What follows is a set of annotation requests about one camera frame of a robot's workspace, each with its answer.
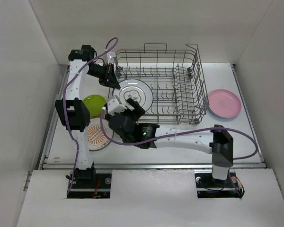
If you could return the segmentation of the left aluminium rail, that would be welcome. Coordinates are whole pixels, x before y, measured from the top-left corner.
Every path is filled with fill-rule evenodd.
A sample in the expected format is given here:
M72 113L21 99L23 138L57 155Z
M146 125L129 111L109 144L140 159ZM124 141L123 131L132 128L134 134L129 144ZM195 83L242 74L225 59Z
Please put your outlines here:
M50 152L50 149L51 149L51 146L52 146L52 142L53 142L53 138L54 138L55 128L56 128L57 121L58 121L58 118L59 118L57 116L56 109L55 109L55 101L57 99L61 99L63 86L67 82L67 76L68 76L68 73L69 73L69 65L59 64L58 66L59 66L59 69L60 69L60 75L59 75L57 87L56 87L55 92L54 92L52 107L51 107L51 110L50 110L47 126L46 126L46 129L45 129L45 132L44 132L44 137L43 137L43 141L42 141L42 144L41 144L41 148L40 148L40 152L39 152L39 155L38 155L35 170L43 169L43 164L44 164L45 160L47 159L47 157L49 155L49 152Z

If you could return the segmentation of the lime green plate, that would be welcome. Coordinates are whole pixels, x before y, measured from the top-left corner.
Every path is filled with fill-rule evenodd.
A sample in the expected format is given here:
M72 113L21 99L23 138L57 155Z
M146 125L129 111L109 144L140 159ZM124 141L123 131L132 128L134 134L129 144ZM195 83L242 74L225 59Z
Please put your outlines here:
M107 102L101 95L89 95L83 99L83 103L87 107L90 117L95 117L101 114L102 107Z

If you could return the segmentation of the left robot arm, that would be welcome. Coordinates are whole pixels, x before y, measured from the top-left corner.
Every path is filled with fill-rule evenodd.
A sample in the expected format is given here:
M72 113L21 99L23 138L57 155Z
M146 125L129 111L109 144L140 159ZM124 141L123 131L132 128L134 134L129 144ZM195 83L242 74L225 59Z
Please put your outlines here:
M94 186L97 180L96 175L93 173L93 158L89 152L87 140L90 114L82 97L87 75L98 78L102 86L119 87L114 64L96 64L99 58L111 53L112 48L106 47L104 53L96 55L94 48L90 45L83 45L79 50L71 50L68 56L68 80L63 89L62 98L55 101L55 109L62 125L74 142L76 156L69 177L71 185L81 182L85 187L89 188Z

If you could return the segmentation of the blue plate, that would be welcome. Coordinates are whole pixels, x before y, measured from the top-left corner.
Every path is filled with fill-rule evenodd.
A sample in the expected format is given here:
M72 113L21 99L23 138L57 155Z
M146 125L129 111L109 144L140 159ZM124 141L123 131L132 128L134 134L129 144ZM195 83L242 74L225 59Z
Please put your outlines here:
M220 115L216 114L211 108L208 108L208 110L210 111L210 113L213 116L215 116L215 117L217 117L219 119L223 119L225 121L232 121L232 120L236 119L240 115L240 113L241 113L241 112L238 112L238 113L236 113L236 115L234 115L232 117L223 117L223 116L220 116Z

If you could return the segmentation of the white plate orange sunburst pattern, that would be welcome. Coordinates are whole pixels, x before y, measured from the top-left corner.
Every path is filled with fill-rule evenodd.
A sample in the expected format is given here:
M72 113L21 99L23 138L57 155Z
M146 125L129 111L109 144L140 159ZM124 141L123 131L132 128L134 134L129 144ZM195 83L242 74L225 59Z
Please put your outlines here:
M104 135L100 118L90 118L89 126L87 127L87 140L89 151L96 152L107 147L110 144L110 140Z

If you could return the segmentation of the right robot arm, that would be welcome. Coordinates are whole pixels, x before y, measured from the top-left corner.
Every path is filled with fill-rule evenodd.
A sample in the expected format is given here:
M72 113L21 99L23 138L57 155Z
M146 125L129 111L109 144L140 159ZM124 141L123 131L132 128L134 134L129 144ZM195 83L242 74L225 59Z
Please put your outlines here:
M221 125L192 131L160 126L155 123L138 123L144 109L129 99L129 109L114 97L102 107L101 119L121 138L119 145L150 148L184 148L204 152L212 156L210 181L221 186L227 181L233 166L233 137Z

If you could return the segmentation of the front aluminium rail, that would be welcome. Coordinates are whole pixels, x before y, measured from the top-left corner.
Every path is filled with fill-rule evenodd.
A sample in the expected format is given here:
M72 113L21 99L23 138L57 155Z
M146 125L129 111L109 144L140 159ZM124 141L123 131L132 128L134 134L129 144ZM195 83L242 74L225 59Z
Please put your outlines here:
M40 169L72 169L71 164L43 164ZM210 169L212 168L211 164L95 164L96 169ZM256 169L256 168L266 168L265 163L238 163L234 164L232 168L247 168L247 169Z

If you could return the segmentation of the plain white plate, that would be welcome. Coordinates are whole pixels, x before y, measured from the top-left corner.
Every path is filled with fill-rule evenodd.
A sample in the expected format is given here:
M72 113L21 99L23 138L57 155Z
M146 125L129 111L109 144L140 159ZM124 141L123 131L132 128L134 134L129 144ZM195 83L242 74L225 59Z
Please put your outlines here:
M153 104L153 92L149 85L137 79L126 79L121 81L119 85L120 89L114 89L112 95L119 97L124 105L133 110L133 107L127 103L127 99L131 98L138 102L144 111L150 109Z

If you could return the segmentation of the grey wire dish rack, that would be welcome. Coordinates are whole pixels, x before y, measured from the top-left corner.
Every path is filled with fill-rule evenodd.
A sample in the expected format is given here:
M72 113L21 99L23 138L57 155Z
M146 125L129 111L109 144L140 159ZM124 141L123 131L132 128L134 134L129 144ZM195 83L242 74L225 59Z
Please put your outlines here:
M153 104L140 122L197 125L207 113L208 94L197 44L170 50L146 43L140 50L116 53L119 83L137 79L150 86Z

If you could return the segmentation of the pink plate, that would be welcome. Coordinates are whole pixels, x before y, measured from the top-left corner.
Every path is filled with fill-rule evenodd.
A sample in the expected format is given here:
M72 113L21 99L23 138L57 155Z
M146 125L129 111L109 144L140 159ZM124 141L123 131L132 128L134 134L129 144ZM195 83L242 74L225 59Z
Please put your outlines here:
M232 117L241 112L242 104L240 99L231 91L217 89L208 96L209 108L216 114L223 117Z

